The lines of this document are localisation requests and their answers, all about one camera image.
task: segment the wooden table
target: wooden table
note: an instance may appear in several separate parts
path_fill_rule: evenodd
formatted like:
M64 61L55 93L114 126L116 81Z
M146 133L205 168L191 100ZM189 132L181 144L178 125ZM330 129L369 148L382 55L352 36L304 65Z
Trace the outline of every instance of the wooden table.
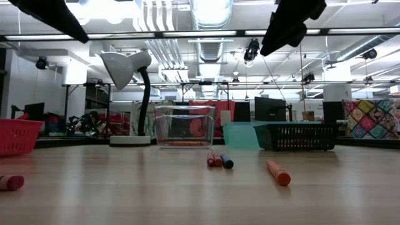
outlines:
M26 185L0 192L0 224L400 224L400 151L227 150L233 170L206 167L206 150L75 146L0 159ZM276 160L292 176L277 186Z

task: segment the colorful quilt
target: colorful quilt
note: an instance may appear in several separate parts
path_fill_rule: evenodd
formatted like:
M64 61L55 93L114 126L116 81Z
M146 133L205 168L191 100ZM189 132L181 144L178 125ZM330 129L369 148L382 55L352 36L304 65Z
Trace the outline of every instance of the colorful quilt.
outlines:
M400 101L360 100L343 104L350 136L359 139L399 139Z

